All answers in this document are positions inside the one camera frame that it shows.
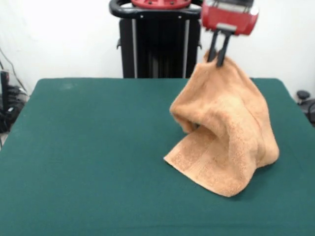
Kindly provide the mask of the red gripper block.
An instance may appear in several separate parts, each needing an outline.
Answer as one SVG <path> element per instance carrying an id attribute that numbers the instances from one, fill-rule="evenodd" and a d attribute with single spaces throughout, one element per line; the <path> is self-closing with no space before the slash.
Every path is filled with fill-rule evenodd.
<path id="1" fill-rule="evenodd" d="M 202 6 L 202 26 L 207 30 L 214 31 L 207 62 L 213 61 L 216 57 L 216 42 L 219 30 L 230 31 L 234 35 L 250 35 L 253 31 L 258 20 L 259 9 L 257 7 L 245 7 L 244 9 L 237 10 L 235 7 L 236 6 L 233 6 L 228 9 L 214 5 Z M 230 33 L 225 34 L 223 46 L 218 52 L 217 67 L 221 67 L 223 65 L 230 37 Z"/>

